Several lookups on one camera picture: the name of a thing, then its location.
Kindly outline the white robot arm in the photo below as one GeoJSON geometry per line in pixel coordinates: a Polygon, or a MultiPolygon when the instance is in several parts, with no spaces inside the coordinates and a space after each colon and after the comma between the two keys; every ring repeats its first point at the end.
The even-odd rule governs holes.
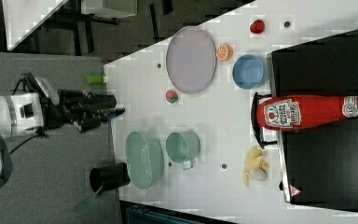
{"type": "Polygon", "coordinates": [[[43,77],[23,74],[13,91],[0,96],[0,134],[5,138],[42,134],[74,125],[85,133],[125,112],[113,95],[92,91],[54,89],[43,77]]]}

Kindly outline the black robotic hand gripper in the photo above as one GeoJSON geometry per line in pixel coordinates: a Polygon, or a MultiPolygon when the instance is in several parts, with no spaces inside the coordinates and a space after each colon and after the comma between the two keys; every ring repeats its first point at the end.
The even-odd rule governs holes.
{"type": "Polygon", "coordinates": [[[93,91],[55,89],[43,77],[40,78],[44,101],[44,125],[47,129],[58,129],[64,124],[74,125],[80,133],[96,129],[103,123],[125,113],[117,107],[114,95],[93,91]]]}

